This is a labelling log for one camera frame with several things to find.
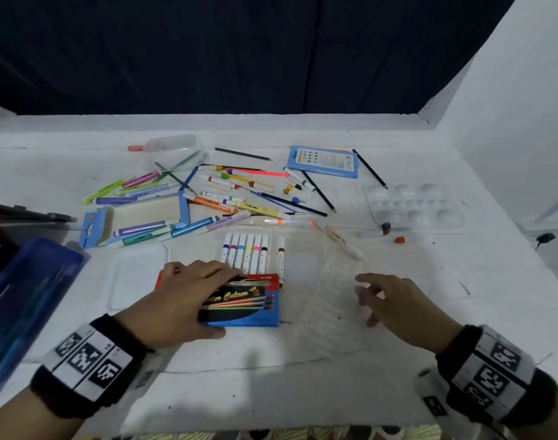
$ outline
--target paint palette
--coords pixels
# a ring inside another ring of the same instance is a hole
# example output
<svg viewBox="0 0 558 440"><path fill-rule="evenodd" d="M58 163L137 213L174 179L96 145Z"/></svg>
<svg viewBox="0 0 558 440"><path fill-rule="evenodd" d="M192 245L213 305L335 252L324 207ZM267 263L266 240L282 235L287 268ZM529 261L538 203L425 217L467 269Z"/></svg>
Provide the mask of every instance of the paint palette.
<svg viewBox="0 0 558 440"><path fill-rule="evenodd" d="M437 184L394 185L389 189L371 185L365 187L365 197L375 222L389 222L393 229L451 230L466 222Z"/></svg>

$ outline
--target blue pen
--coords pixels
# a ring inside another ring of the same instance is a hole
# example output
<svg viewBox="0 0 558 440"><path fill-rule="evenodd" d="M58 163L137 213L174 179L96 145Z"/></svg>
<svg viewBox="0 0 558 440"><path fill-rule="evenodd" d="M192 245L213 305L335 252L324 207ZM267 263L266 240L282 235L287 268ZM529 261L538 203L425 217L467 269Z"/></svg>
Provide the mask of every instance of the blue pen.
<svg viewBox="0 0 558 440"><path fill-rule="evenodd" d="M252 194L257 195L259 198L267 199L269 202L272 202L272 203L278 205L279 207L287 208L289 211L293 211L294 213L297 213L293 208L289 208L288 206L283 205L282 203L276 202L276 201L273 200L273 199L269 199L268 197L263 196L262 194L257 193L256 191L252 191L252 190L249 190L249 191L250 191Z"/></svg>
<svg viewBox="0 0 558 440"><path fill-rule="evenodd" d="M218 216L212 216L211 218L206 218L206 219L202 219L201 221L197 221L194 222L193 224L187 225L186 227L183 228L178 228L176 230L173 230L172 232L169 232L165 235L159 236L157 238L157 241L159 242L163 242L169 239L173 239L174 237L178 237L181 235L185 235L187 233L191 233L194 230L197 230L201 227L204 227L206 225L210 225L214 222L218 222L220 220L220 218Z"/></svg>

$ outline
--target dark backdrop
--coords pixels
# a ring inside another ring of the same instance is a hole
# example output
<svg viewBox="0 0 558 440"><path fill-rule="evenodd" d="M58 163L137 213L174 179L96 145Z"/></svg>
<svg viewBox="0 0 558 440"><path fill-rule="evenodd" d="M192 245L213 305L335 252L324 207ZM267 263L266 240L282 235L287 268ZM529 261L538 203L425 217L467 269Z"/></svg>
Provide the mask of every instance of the dark backdrop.
<svg viewBox="0 0 558 440"><path fill-rule="evenodd" d="M0 105L415 113L513 1L0 0Z"/></svg>

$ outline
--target white table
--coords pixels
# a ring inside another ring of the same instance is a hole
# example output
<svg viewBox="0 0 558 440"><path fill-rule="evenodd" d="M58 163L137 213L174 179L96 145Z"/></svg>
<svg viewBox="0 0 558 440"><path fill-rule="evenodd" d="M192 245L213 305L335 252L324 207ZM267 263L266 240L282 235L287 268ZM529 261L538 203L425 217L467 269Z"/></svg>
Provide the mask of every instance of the white table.
<svg viewBox="0 0 558 440"><path fill-rule="evenodd" d="M289 140L282 138L281 132L276 134L279 137L275 141ZM393 243L394 234L358 239L354 228L376 228L362 193L362 187L375 180L362 166L357 180L313 176L338 210L337 214L329 213L324 221L340 227L343 236L364 252L367 268L411 277L460 322L493 326L541 361L542 368L558 380L556 277L456 150L423 143L432 140L432 136L420 139L418 134L416 141L421 141L416 145L388 147L376 139L378 144L371 146L368 141L346 145L342 140L339 147L355 145L388 184L444 184L466 216L464 228L449 233L408 233L404 245ZM65 134L63 146L55 143L46 148L39 144L9 148L10 144L4 146L0 140L0 178L4 179L0 182L0 202L71 214L81 221L84 209L78 202L82 197L121 175L142 172L139 155L125 152L121 143L104 149L78 149L70 146L69 140ZM211 160L279 169L287 157L286 146L235 143L227 147L268 155L274 161L234 159L213 151ZM310 202L311 207L328 210L322 204L319 198ZM48 234L57 237L56 232L49 230ZM71 230L61 233L59 239L68 243L78 236L78 231ZM174 259L185 262L208 253L194 247L180 248L175 241L169 244ZM98 303L108 273L106 266L114 251L94 249L89 253L88 264L0 393L0 405L28 383L41 354L71 328L101 313ZM302 277L296 270L304 266L290 265L291 255L288 252L286 275ZM351 277L343 278L342 284L352 284ZM295 298L289 294L288 281L282 303ZM301 340L297 321L279 328L231 328L225 340L183 346L144 397L131 408L113 408L98 414L81 433L431 422L412 390L412 378L421 368L434 363L433 356L404 345L383 327L364 328L360 314L355 318L356 324L349 327L349 349L343 338L328 353L329 357L309 344L296 345ZM347 336L346 332L334 330L341 337ZM309 359L296 361L306 355Z"/></svg>

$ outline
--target wrist strap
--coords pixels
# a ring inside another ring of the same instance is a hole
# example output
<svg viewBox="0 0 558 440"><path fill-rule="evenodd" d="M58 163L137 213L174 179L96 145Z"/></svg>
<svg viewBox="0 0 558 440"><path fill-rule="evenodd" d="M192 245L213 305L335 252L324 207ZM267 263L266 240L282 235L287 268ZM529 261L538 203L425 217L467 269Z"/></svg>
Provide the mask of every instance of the wrist strap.
<svg viewBox="0 0 558 440"><path fill-rule="evenodd" d="M450 384L447 402L474 420L539 424L555 405L556 382L489 326L466 326L436 360Z"/></svg>
<svg viewBox="0 0 558 440"><path fill-rule="evenodd" d="M31 390L61 418L88 418L122 397L149 350L108 315L80 326L42 359Z"/></svg>

